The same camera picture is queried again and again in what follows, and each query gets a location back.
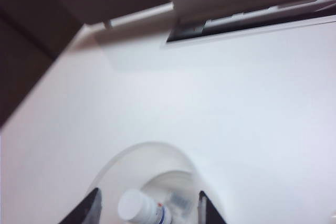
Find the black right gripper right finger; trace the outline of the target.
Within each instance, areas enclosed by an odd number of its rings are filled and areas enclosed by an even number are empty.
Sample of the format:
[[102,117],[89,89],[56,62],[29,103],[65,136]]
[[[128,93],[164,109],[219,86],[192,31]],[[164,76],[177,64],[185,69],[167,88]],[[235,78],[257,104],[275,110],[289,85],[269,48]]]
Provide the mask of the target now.
[[199,192],[198,198],[198,223],[226,224],[224,218],[220,215],[212,201],[202,190]]

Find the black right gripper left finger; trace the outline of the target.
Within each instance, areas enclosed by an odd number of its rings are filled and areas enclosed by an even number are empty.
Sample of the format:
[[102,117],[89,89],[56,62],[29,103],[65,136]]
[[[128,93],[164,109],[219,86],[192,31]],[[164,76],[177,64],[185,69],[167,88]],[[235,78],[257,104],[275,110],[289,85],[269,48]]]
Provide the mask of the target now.
[[92,223],[98,224],[101,215],[101,190],[94,188],[60,224]]

